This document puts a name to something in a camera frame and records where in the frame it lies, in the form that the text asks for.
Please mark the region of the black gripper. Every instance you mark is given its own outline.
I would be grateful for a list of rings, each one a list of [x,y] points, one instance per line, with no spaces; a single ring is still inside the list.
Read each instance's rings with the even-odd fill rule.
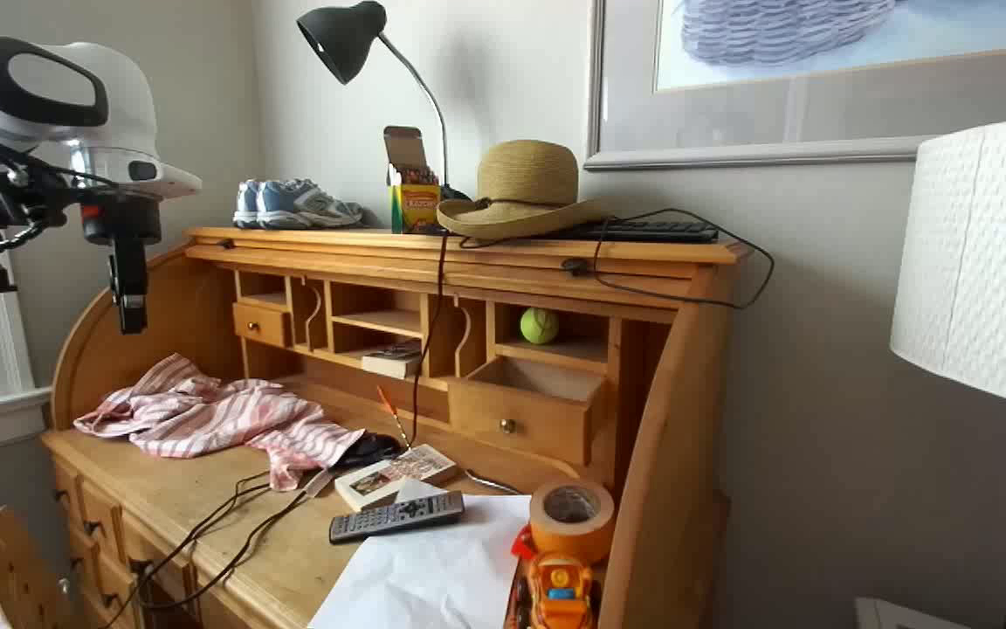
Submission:
[[[161,214],[144,195],[94,195],[81,206],[84,237],[109,248],[109,293],[120,333],[147,329],[147,248],[161,237]]]

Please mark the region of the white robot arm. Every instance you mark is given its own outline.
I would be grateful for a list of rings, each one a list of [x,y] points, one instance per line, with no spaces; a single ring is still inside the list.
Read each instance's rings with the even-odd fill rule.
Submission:
[[[109,248],[120,333],[137,335],[147,329],[147,248],[161,242],[161,201],[200,187],[193,171],[158,153],[154,91],[126,52],[0,33],[0,253],[62,228],[77,206],[84,237]]]

